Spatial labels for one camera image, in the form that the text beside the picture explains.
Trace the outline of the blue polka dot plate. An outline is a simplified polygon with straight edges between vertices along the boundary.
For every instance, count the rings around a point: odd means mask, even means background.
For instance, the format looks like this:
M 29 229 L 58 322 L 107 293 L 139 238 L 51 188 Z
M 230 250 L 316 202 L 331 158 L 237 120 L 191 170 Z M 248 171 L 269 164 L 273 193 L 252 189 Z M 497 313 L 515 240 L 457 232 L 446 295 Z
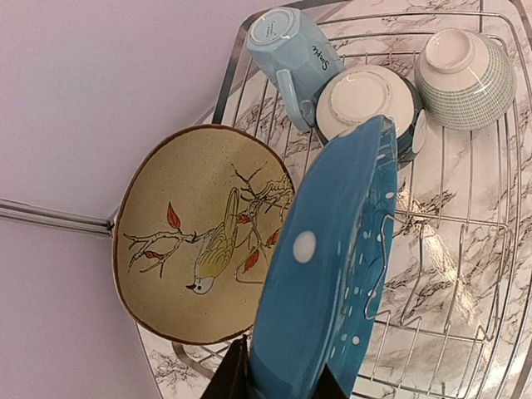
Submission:
M 254 398 L 309 398 L 325 370 L 349 395 L 367 352 L 391 252 L 392 120 L 330 140 L 298 189 L 273 254 L 249 351 Z

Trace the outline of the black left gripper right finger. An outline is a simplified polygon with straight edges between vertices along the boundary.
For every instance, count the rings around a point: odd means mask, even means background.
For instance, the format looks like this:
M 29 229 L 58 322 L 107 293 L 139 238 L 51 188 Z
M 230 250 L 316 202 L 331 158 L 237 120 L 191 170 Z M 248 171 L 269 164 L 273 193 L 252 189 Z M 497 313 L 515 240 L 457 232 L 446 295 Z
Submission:
M 318 399 L 347 399 L 328 365 L 318 380 Z

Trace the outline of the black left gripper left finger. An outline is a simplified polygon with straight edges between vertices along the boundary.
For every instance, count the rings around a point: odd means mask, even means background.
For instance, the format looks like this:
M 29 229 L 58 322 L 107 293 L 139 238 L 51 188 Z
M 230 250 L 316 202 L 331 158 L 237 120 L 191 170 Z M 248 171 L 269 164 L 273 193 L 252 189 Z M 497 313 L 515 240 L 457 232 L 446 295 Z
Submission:
M 248 340 L 244 334 L 234 340 L 206 387 L 201 399 L 246 399 L 249 363 Z

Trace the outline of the grey green patterned bowl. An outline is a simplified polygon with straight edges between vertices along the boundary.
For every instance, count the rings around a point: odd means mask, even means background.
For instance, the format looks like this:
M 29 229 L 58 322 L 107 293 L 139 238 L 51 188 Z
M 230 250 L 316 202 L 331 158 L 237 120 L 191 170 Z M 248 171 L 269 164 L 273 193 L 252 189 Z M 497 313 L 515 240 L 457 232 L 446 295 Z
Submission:
M 415 86 L 447 129 L 474 131 L 499 120 L 516 93 L 510 59 L 488 37 L 458 28 L 434 33 L 416 60 Z

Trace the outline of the beige bird pattern plate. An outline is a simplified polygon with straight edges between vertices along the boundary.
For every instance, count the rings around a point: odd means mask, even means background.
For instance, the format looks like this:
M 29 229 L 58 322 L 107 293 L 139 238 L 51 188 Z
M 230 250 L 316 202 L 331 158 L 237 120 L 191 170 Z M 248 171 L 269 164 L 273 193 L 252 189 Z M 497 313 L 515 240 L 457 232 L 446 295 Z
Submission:
M 113 229 L 126 311 L 189 345 L 245 333 L 294 194 L 278 153 L 236 128 L 193 126 L 161 141 L 131 179 Z

